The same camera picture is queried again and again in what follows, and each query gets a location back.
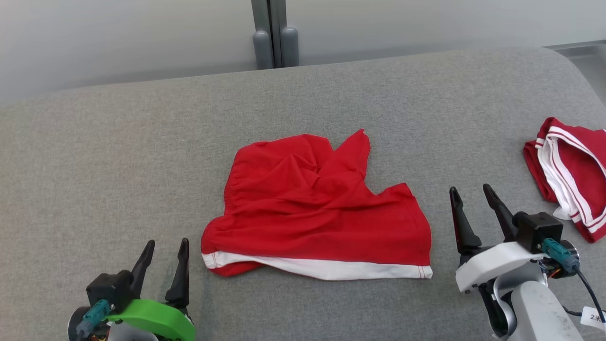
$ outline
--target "white label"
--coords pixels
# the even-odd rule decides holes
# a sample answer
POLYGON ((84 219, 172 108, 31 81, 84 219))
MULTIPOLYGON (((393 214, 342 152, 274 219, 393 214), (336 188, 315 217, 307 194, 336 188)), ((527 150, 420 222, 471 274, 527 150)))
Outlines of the white label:
POLYGON ((581 315, 581 324, 586 326, 592 326, 599 329, 604 329, 604 324, 600 320, 600 315, 596 308, 586 306, 583 308, 583 315, 581 315))

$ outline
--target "garment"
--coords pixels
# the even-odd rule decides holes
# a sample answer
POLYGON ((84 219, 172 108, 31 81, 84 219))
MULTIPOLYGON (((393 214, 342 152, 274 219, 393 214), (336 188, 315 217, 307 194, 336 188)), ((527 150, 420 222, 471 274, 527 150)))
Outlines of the garment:
POLYGON ((431 278, 429 223, 406 184, 368 189, 369 153, 362 129, 336 150, 313 135, 240 149, 225 214, 202 235, 206 266, 226 276, 270 265, 324 280, 431 278))
POLYGON ((555 217, 572 219, 590 243, 606 235, 606 130, 547 118, 524 158, 543 197, 560 204, 555 217))

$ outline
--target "teal connector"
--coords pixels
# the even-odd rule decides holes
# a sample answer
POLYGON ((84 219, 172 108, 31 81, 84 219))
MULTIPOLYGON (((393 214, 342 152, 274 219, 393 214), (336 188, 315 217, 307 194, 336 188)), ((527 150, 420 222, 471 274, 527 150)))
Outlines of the teal connector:
POLYGON ((546 238, 543 241, 542 250, 546 255, 560 263, 567 272, 575 272, 573 267, 576 265, 579 268, 581 265, 579 260, 570 251, 566 250, 565 247, 552 238, 546 238))
POLYGON ((87 337, 93 329, 110 314, 110 304, 107 300, 99 300, 84 314, 82 322, 76 326, 76 333, 82 338, 87 337))

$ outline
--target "gray table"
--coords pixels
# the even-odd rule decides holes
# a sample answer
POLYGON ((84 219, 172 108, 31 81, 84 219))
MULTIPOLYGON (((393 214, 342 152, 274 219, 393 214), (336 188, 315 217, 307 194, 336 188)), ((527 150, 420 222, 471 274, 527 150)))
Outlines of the gray table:
MULTIPOLYGON (((2 108, 0 333, 64 340, 85 286, 130 269, 151 238, 143 296, 162 299, 188 237, 198 340, 491 340, 479 294, 455 284, 448 189, 458 187, 485 245, 502 236, 483 183, 513 212, 552 212, 521 151, 548 116, 606 127, 606 109, 576 68, 534 48, 114 84, 2 108), (373 148, 369 187, 408 183, 431 224, 433 279, 322 282, 272 268, 222 278, 205 269, 198 241, 222 214, 238 148, 300 133, 337 146, 358 128, 373 148)), ((606 241, 589 245, 570 223, 564 238, 606 302, 606 241)), ((551 288, 571 309, 591 305, 576 278, 551 288)))

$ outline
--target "gray floor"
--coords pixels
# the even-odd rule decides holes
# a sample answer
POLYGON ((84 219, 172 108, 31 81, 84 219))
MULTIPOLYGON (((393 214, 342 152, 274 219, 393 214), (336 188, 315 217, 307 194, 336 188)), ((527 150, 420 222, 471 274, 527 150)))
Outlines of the gray floor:
POLYGON ((576 65, 606 104, 606 44, 556 51, 576 65))

